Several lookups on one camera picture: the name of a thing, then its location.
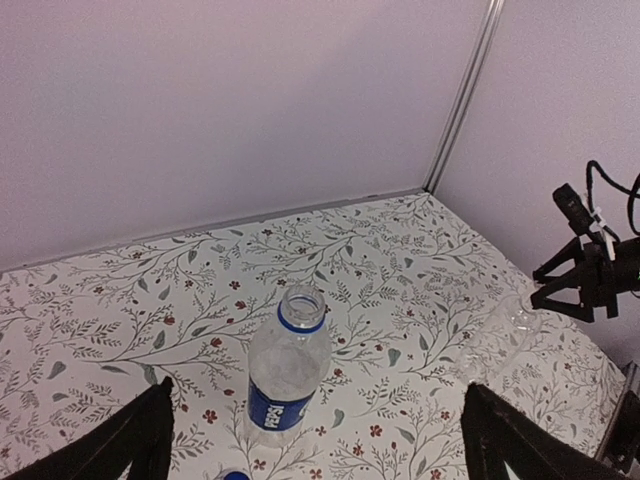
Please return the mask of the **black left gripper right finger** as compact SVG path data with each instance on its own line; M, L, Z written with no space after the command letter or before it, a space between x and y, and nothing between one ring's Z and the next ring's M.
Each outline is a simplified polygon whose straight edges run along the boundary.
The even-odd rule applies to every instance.
M620 471L539 427L483 384L468 385L461 415L467 475L477 479L623 479Z

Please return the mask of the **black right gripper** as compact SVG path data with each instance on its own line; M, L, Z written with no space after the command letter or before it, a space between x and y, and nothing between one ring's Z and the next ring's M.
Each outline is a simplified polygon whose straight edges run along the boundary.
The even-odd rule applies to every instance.
M639 238L615 244L614 254L610 260L601 245L587 243L583 248L574 237L533 272L536 287L530 295L531 306L584 323L593 323L594 309L600 307L608 318L616 317L617 296L639 292ZM553 275L569 263L572 267L566 272Z

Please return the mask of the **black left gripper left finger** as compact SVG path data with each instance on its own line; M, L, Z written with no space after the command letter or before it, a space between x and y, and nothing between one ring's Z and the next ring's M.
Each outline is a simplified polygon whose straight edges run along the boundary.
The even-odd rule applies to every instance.
M166 479L171 465L173 381L166 377L95 429L11 474L19 479Z

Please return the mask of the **blue bottle cap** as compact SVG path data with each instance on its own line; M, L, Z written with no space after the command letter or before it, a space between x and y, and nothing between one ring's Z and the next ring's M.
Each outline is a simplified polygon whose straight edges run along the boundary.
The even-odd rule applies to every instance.
M226 469L220 472L218 480L249 480L249 476L239 469Z

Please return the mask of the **clear Pepsi plastic bottle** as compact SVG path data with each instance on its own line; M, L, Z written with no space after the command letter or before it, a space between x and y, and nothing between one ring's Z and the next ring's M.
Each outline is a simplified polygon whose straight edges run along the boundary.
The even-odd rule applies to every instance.
M289 287L249 346L249 441L270 448L293 441L329 370L331 353L323 294L310 285Z

